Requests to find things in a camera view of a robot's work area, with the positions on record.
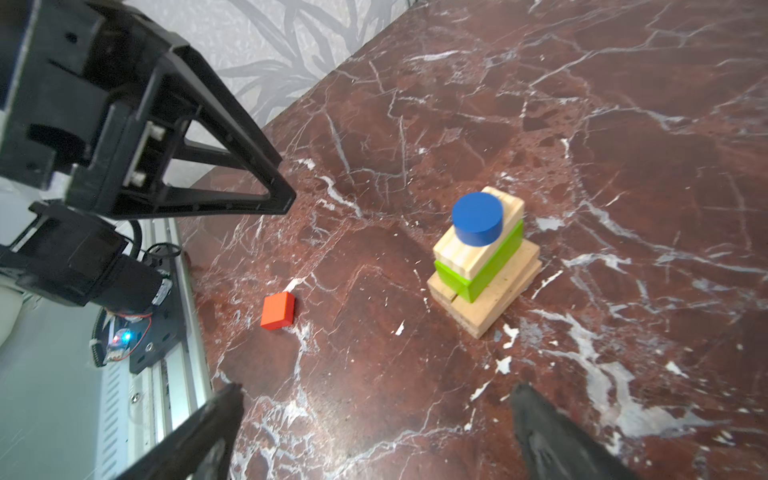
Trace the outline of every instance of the red marble table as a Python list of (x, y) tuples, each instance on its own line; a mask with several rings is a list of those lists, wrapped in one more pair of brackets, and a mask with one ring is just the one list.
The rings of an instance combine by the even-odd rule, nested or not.
[[(766, 478), (767, 54), (757, 0), (406, 12), (267, 126), (288, 215), (181, 222), (214, 386), (247, 392), (234, 478), (525, 478), (518, 382), (643, 478)], [(485, 185), (545, 268), (474, 340), (425, 288)]]

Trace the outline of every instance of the wooden block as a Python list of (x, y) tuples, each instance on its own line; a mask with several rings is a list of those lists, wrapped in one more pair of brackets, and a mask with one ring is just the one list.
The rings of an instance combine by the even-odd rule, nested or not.
[(449, 269), (439, 260), (435, 260), (435, 268), (440, 276), (440, 280), (445, 285), (451, 287), (461, 298), (468, 302), (474, 302), (475, 299), (488, 286), (496, 274), (502, 271), (512, 255), (518, 251), (523, 242), (523, 220), (520, 220), (512, 233), (509, 234), (504, 242), (498, 246), (491, 259), (480, 269), (478, 274), (472, 280), (467, 280), (459, 276), (456, 272)]
[(480, 338), (541, 272), (539, 250), (535, 243), (523, 240), (517, 253), (474, 303), (457, 296), (440, 280), (437, 272), (429, 278), (427, 285), (435, 301), (472, 336)]
[(268, 330), (293, 325), (293, 306), (296, 298), (288, 292), (276, 293), (264, 299), (261, 326)]
[(504, 206), (504, 228), (501, 236), (494, 243), (485, 247), (470, 247), (458, 239), (455, 228), (451, 225), (451, 228), (445, 232), (432, 249), (438, 261), (467, 280), (472, 280), (477, 276), (480, 269), (491, 259), (498, 246), (509, 237), (512, 229), (523, 218), (525, 205), (523, 200), (493, 187), (483, 188), (482, 191), (498, 198)]

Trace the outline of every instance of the orange block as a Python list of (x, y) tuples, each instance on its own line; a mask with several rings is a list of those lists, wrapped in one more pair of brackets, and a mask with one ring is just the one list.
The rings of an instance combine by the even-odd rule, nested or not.
[(293, 304), (296, 297), (288, 292), (276, 293), (264, 299), (261, 326), (268, 330), (293, 325)]

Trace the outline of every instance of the screw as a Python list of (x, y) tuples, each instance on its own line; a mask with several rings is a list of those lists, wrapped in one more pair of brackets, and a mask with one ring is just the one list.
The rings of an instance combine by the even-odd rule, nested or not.
[(147, 174), (143, 171), (136, 170), (131, 174), (131, 185), (143, 187), (145, 181), (147, 181)]
[(161, 127), (160, 125), (153, 124), (152, 122), (149, 123), (149, 136), (154, 138), (157, 141), (162, 141), (163, 137), (165, 137), (165, 128)]

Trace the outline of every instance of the block tower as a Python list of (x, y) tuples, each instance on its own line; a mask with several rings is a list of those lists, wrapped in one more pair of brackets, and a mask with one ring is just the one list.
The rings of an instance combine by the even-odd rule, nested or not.
[(453, 207), (453, 225), (435, 244), (429, 291), (480, 338), (541, 272), (539, 247), (523, 238), (525, 202), (493, 187)]

